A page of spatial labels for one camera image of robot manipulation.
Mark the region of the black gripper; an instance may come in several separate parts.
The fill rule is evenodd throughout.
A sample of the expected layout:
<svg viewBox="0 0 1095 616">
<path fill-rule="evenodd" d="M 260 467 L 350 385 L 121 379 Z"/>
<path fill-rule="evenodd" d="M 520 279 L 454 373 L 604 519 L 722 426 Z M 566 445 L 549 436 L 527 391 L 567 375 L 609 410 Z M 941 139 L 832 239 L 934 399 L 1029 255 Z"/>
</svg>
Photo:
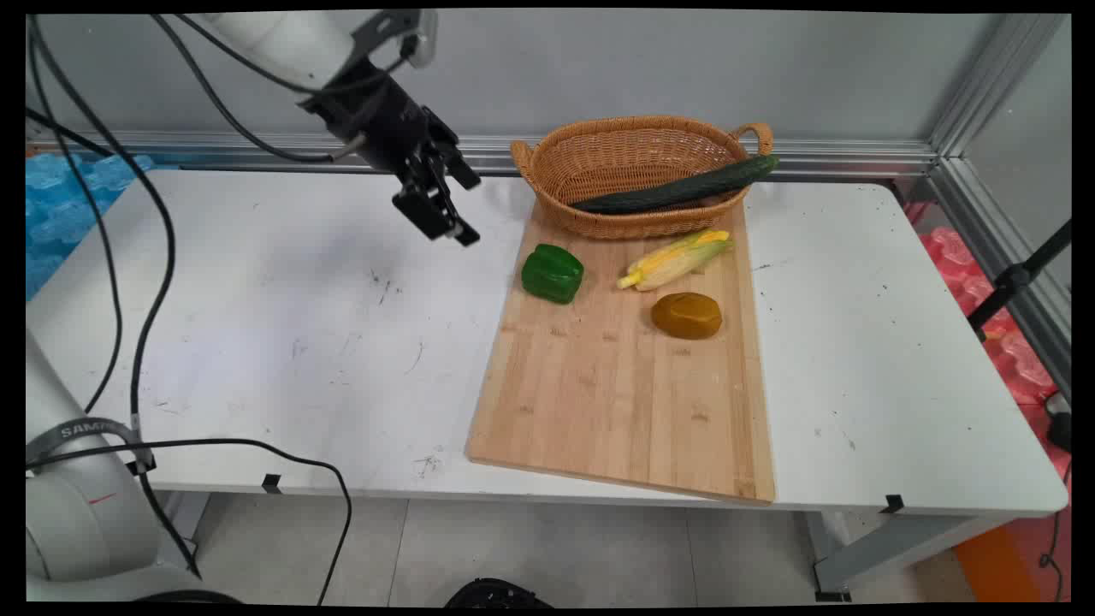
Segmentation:
<svg viewBox="0 0 1095 616">
<path fill-rule="evenodd" d="M 426 239 L 443 235 L 462 246 L 480 241 L 457 212 L 446 172 L 465 190 L 477 187 L 481 178 L 458 148 L 459 137 L 439 116 L 423 111 L 367 57 L 348 60 L 324 89 L 299 106 L 341 140 L 341 149 L 328 153 L 325 163 L 362 156 L 372 168 L 396 175 L 394 206 Z"/>
</svg>

